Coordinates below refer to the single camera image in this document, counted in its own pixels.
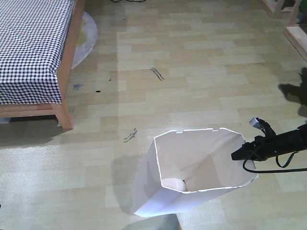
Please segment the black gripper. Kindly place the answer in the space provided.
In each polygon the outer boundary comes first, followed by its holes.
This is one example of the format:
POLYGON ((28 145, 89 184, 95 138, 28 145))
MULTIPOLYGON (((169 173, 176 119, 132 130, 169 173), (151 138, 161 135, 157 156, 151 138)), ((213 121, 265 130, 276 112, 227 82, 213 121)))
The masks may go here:
POLYGON ((241 148, 231 154, 234 161, 252 160, 265 161, 268 158, 275 157, 272 150, 273 138, 256 136, 253 142, 246 142, 241 148))

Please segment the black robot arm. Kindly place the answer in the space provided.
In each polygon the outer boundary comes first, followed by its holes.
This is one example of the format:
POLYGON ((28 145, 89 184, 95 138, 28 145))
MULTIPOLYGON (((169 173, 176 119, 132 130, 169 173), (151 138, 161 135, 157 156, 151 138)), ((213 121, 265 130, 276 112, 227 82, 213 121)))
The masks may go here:
POLYGON ((297 152, 307 148, 307 126, 275 136, 256 136, 253 142, 246 142, 231 154, 234 161, 265 161, 268 158, 297 152))

